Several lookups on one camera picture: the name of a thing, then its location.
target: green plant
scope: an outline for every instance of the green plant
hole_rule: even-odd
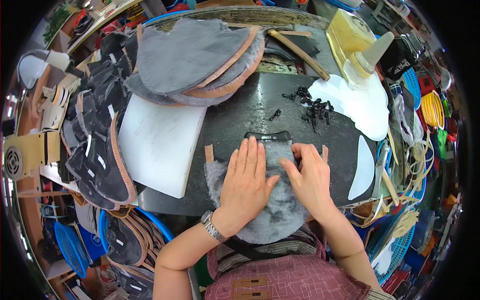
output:
[[[50,23],[48,24],[46,32],[43,34],[45,44],[48,44],[53,39],[55,33],[60,29],[70,14],[71,13],[62,6],[57,8],[50,18]]]

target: stack of fur pieces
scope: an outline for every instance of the stack of fur pieces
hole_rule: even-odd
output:
[[[208,107],[229,99],[255,71],[265,43],[260,26],[229,29],[221,20],[179,19],[170,32],[137,27],[138,55],[124,82],[164,106]]]

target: gray faux fur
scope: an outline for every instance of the gray faux fur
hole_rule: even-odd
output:
[[[254,244],[268,244],[286,238],[300,228],[310,216],[308,210],[295,196],[287,173],[278,163],[280,157],[295,163],[291,151],[292,142],[267,142],[264,145],[266,177],[279,174],[280,180],[273,188],[267,206],[237,234],[239,239]],[[207,186],[215,207],[220,206],[220,194],[227,165],[228,162],[218,161],[205,164]]]
[[[223,74],[221,74],[217,79],[213,80],[211,83],[207,84],[205,87],[200,88],[200,91],[209,91],[213,90],[214,88],[221,87],[223,85],[228,84],[235,78],[237,78],[240,74],[242,74],[248,67],[250,67],[255,58],[257,57],[257,53],[262,47],[262,40],[264,39],[263,32],[257,33],[255,39],[253,40],[252,44],[247,48],[245,53],[236,61],[230,68],[228,68]]]
[[[228,93],[226,95],[223,95],[220,97],[214,97],[214,98],[198,98],[198,97],[185,95],[184,93],[170,95],[169,97],[177,101],[178,103],[181,103],[184,105],[197,106],[197,107],[209,107],[212,105],[218,105],[223,101],[230,99],[230,97],[232,97],[236,91],[237,90],[231,93]]]
[[[155,94],[183,92],[232,58],[250,31],[231,30],[221,20],[180,19],[169,33],[147,27],[138,47],[138,73]]]
[[[132,74],[130,77],[123,81],[123,85],[132,93],[139,96],[142,99],[148,100],[153,103],[160,105],[172,106],[177,105],[178,103],[173,101],[168,96],[162,96],[150,92],[142,82],[140,75],[138,73]]]

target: metal watch band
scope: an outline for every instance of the metal watch band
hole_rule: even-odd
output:
[[[207,229],[208,233],[210,233],[210,235],[212,237],[214,237],[217,241],[223,243],[228,239],[226,237],[224,237],[220,232],[218,232],[218,230],[215,228],[215,226],[213,226],[212,215],[213,215],[213,212],[211,212],[208,215],[207,220],[204,222],[204,226]]]

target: right hand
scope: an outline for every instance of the right hand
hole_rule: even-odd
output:
[[[301,159],[299,168],[286,158],[278,161],[285,169],[298,200],[315,218],[335,208],[330,198],[330,168],[312,144],[292,145],[296,160]]]

